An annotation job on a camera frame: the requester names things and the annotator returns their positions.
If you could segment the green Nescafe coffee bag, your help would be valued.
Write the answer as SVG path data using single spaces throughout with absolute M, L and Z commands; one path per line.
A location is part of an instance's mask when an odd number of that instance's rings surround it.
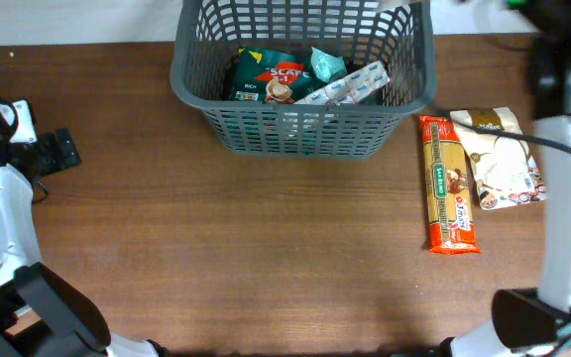
M 321 88 L 311 57 L 242 47 L 228 94 L 229 101 L 294 104 Z

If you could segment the teal tissue packet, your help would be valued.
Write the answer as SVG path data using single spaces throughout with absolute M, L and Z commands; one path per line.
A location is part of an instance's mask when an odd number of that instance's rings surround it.
M 341 79 L 348 74 L 345 61 L 341 57 L 335 57 L 317 48 L 312 49 L 310 63 L 316 77 L 326 83 Z

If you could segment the multicolour tissue pack strip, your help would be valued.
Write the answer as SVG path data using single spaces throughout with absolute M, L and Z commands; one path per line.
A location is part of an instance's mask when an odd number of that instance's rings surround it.
M 385 64 L 378 60 L 310 93 L 296 104 L 357 104 L 390 82 Z

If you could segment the beige Pantree mushroom pouch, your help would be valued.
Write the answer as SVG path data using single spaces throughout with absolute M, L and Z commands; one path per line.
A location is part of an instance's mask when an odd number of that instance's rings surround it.
M 421 0 L 379 0 L 378 5 L 375 8 L 375 12 L 382 13 L 388 10 L 393 10 L 400 6 L 405 6 L 420 1 Z

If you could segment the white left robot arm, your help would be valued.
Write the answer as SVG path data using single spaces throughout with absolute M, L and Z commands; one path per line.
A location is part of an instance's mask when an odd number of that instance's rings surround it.
M 39 135 L 26 99 L 0 97 L 0 356 L 167 356 L 112 333 L 97 306 L 43 262 L 32 208 L 40 180 L 81 159 L 65 128 Z

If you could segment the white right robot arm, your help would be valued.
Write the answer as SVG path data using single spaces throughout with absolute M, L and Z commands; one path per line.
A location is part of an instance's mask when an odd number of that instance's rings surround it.
M 571 1 L 511 1 L 540 35 L 529 53 L 535 133 L 545 182 L 545 244 L 536 288 L 499 290 L 491 317 L 432 356 L 556 356 L 571 348 Z

